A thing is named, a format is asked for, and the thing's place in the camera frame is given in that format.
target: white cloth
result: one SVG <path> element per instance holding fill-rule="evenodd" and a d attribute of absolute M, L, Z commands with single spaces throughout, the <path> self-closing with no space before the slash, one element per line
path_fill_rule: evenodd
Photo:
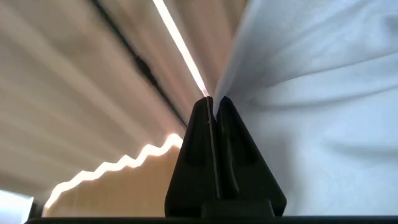
<path fill-rule="evenodd" d="M 398 1 L 251 1 L 227 95 L 284 215 L 398 215 Z"/>

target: black rod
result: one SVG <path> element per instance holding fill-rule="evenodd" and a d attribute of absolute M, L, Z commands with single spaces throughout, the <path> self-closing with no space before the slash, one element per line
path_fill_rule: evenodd
<path fill-rule="evenodd" d="M 130 56 L 132 63 L 136 65 L 136 67 L 140 70 L 141 74 L 145 76 L 150 84 L 152 84 L 159 95 L 163 98 L 163 100 L 167 103 L 169 108 L 173 111 L 173 114 L 180 120 L 180 122 L 187 127 L 186 122 L 177 111 L 176 107 L 170 101 L 170 98 L 166 95 L 165 91 L 163 91 L 162 87 L 157 83 L 156 77 L 152 74 L 148 64 L 146 64 L 145 60 L 142 59 L 133 49 L 132 45 L 127 40 L 126 36 L 122 33 L 119 27 L 116 25 L 115 21 L 111 18 L 105 7 L 100 3 L 99 0 L 91 0 L 92 5 L 98 12 L 99 16 L 102 20 L 108 25 L 111 29 L 112 33 L 116 36 L 117 40 L 124 47 L 125 51 Z"/>

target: ceiling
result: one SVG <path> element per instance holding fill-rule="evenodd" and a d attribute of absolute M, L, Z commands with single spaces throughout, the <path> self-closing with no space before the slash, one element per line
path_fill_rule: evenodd
<path fill-rule="evenodd" d="M 154 3 L 101 3 L 188 123 L 203 95 Z M 165 3 L 212 95 L 246 2 Z M 184 132 L 89 1 L 0 0 L 0 189 L 45 202 L 81 170 Z"/>

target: fluorescent light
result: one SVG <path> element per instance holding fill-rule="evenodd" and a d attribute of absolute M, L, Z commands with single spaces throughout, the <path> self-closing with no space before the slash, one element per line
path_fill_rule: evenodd
<path fill-rule="evenodd" d="M 166 5 L 164 4 L 163 0 L 153 0 L 154 4 L 159 11 L 159 14 L 166 25 L 167 30 L 169 31 L 170 35 L 172 36 L 175 45 L 177 45 L 178 50 L 182 54 L 182 57 L 185 61 L 185 63 L 188 66 L 189 71 L 191 72 L 191 75 L 195 82 L 197 83 L 200 91 L 203 93 L 203 96 L 208 96 L 208 92 L 206 90 L 205 83 L 201 79 L 199 70 L 197 66 L 195 65 L 195 62 L 193 61 L 191 54 L 188 51 L 187 46 L 185 45 L 184 40 L 182 39 L 182 36 L 180 32 L 177 29 L 177 26 L 175 25 L 172 16 L 169 13 L 169 10 L 167 10 Z"/>
<path fill-rule="evenodd" d="M 137 159 L 132 159 L 131 157 L 124 155 L 117 163 L 104 162 L 102 163 L 94 172 L 81 171 L 72 180 L 68 182 L 62 182 L 54 187 L 51 192 L 50 198 L 44 205 L 44 212 L 47 211 L 59 198 L 62 192 L 70 190 L 77 185 L 79 185 L 84 180 L 95 180 L 100 178 L 107 171 L 119 171 L 126 166 L 135 168 L 139 167 L 144 163 L 147 156 L 161 156 L 165 154 L 172 146 L 181 148 L 182 139 L 178 134 L 170 134 L 162 147 L 156 147 L 153 145 L 146 145 L 142 148 L 141 153 L 138 155 Z"/>

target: light strip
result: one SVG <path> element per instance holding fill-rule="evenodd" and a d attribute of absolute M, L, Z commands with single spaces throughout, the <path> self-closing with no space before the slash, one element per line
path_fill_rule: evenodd
<path fill-rule="evenodd" d="M 164 4 L 163 0 L 153 0 L 154 4 L 159 11 L 159 14 L 166 25 L 167 30 L 169 31 L 170 35 L 172 36 L 175 45 L 177 45 L 178 50 L 182 54 L 182 57 L 185 61 L 185 63 L 188 66 L 189 71 L 191 72 L 191 75 L 195 82 L 197 83 L 200 91 L 203 93 L 203 96 L 208 96 L 208 92 L 206 90 L 205 83 L 201 79 L 199 70 L 197 68 L 197 65 L 195 65 L 195 62 L 193 61 L 191 54 L 188 51 L 187 46 L 185 45 L 184 40 L 182 39 L 182 36 L 180 32 L 177 29 L 177 26 L 175 25 L 172 16 L 169 13 L 169 10 L 167 10 L 166 5 Z"/>
<path fill-rule="evenodd" d="M 100 178 L 106 171 L 119 171 L 126 166 L 135 168 L 142 165 L 148 156 L 161 156 L 165 154 L 172 146 L 181 148 L 182 139 L 178 134 L 170 134 L 162 147 L 156 147 L 153 145 L 146 145 L 142 148 L 141 153 L 138 155 L 137 159 L 132 159 L 131 157 L 124 155 L 117 163 L 104 162 L 102 163 L 94 172 L 81 171 L 72 180 L 68 182 L 62 182 L 54 187 L 51 192 L 50 198 L 44 205 L 45 211 L 54 204 L 54 202 L 59 198 L 62 192 L 70 190 L 77 185 L 79 185 L 84 180 L 95 180 Z"/>

